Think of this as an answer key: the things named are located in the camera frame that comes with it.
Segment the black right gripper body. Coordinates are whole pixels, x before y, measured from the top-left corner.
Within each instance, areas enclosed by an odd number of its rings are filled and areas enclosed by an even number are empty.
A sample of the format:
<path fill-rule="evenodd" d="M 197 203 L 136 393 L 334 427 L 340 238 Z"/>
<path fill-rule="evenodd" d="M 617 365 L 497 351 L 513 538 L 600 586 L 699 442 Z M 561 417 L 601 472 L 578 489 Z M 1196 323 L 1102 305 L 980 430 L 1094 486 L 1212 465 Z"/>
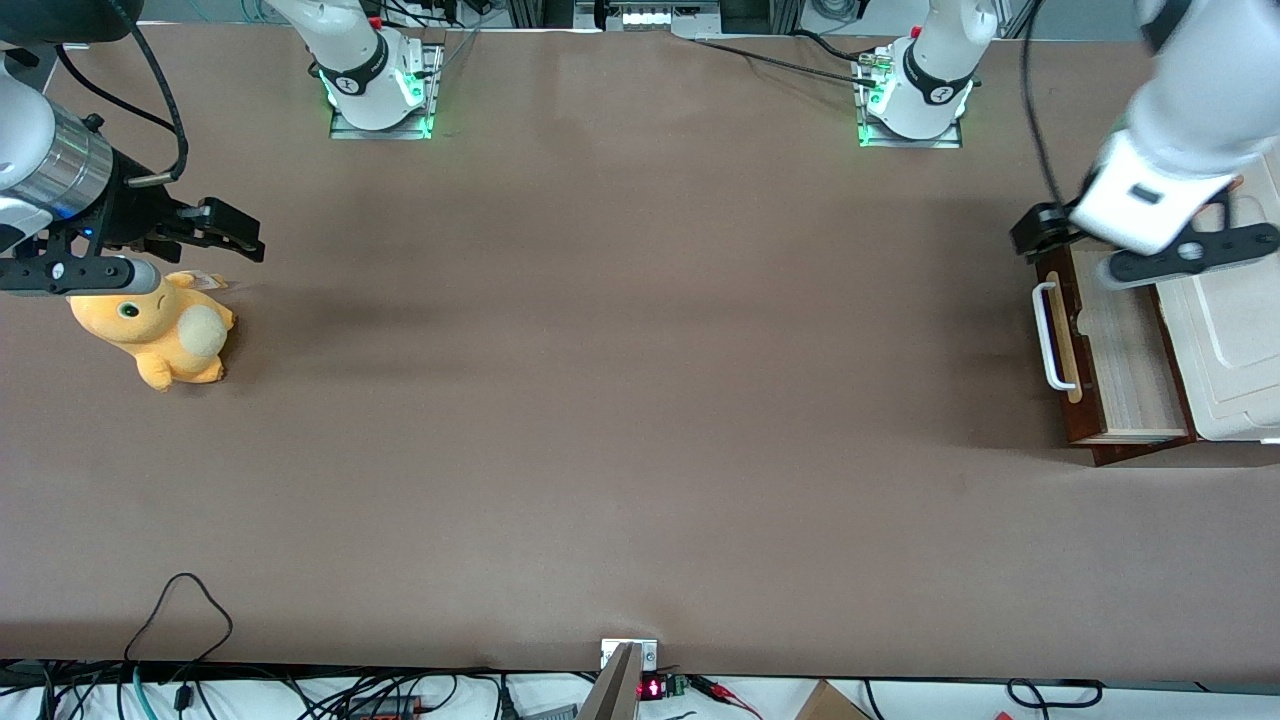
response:
<path fill-rule="evenodd" d="M 40 249 L 64 249 L 77 258 L 131 250 L 178 263 L 184 246 L 205 247 L 207 238 L 182 213 L 192 206 L 170 197 L 165 187 L 134 188 L 127 181 L 146 176 L 145 167 L 114 150 L 102 195 L 69 220 L 56 220 L 40 234 Z"/>

